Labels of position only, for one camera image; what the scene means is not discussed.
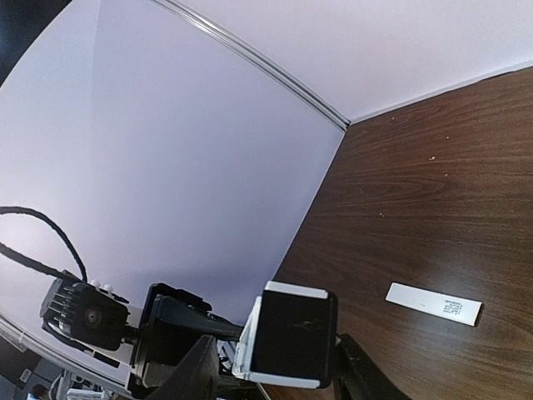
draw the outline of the metal trim strip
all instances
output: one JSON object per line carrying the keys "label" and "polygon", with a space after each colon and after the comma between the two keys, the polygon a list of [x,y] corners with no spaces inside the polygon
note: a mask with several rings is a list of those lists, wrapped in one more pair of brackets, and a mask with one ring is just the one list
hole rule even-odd
{"label": "metal trim strip", "polygon": [[264,73],[279,82],[286,89],[297,95],[302,101],[314,108],[317,112],[329,119],[339,129],[345,132],[350,125],[350,121],[344,117],[333,106],[314,93],[310,88],[298,81],[282,67],[258,52],[241,39],[229,33],[225,28],[215,24],[198,12],[181,4],[177,0],[150,0],[151,2],[165,8],[167,11],[177,15],[196,28],[201,29],[218,42],[230,48],[239,56],[261,69]]}

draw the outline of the wooden table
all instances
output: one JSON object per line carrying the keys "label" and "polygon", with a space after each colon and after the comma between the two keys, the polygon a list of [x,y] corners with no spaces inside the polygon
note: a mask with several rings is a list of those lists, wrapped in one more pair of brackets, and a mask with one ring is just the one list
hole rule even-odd
{"label": "wooden table", "polygon": [[[340,332],[414,399],[528,399],[532,249],[528,69],[352,126],[276,279],[336,292]],[[482,301],[479,326],[385,302],[392,282]]]}

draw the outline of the black cable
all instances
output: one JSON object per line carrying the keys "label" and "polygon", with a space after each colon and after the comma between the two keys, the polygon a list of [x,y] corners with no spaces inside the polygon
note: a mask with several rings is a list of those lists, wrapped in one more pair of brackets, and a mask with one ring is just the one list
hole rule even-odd
{"label": "black cable", "polygon": [[[77,254],[77,251],[72,245],[67,234],[54,221],[52,221],[49,217],[47,217],[42,212],[33,210],[31,208],[26,208],[26,207],[0,207],[0,215],[6,215],[6,214],[29,215],[30,217],[37,218],[43,221],[44,223],[46,223],[63,240],[68,250],[74,257],[74,260],[76,260],[76,264],[78,265],[80,272],[82,273],[82,280],[84,282],[87,281],[87,269],[85,268],[85,265],[83,264],[82,259]],[[51,275],[56,278],[72,280],[72,277],[69,277],[68,275],[64,273],[59,272],[57,269],[48,267],[39,261],[26,257],[23,254],[13,250],[12,248],[9,248],[8,246],[6,246],[5,244],[1,242],[0,242],[0,254],[13,260],[16,263],[22,264],[24,267],[31,268],[39,273]]]}

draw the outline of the white label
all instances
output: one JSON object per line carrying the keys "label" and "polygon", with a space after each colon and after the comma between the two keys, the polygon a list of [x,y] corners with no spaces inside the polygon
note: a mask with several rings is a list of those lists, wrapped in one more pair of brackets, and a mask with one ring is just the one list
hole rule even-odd
{"label": "white label", "polygon": [[458,323],[476,324],[482,302],[430,292],[416,287],[393,283],[386,295],[391,303],[422,311]]}
{"label": "white label", "polygon": [[29,369],[25,369],[19,379],[26,383],[27,380],[30,378],[30,375],[32,375],[32,372]]}

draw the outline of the white wall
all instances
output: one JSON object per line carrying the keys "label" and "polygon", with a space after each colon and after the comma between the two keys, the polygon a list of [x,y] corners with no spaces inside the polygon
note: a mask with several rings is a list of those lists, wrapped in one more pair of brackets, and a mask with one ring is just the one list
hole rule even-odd
{"label": "white wall", "polygon": [[352,121],[533,64],[532,1],[181,1]]}
{"label": "white wall", "polygon": [[[234,321],[277,270],[343,135],[147,0],[75,0],[0,87],[0,121],[0,204],[49,215],[89,277],[133,304],[165,282]],[[76,270],[39,221],[2,217],[0,240]],[[0,313],[64,351],[39,329],[51,281],[0,257]]]}

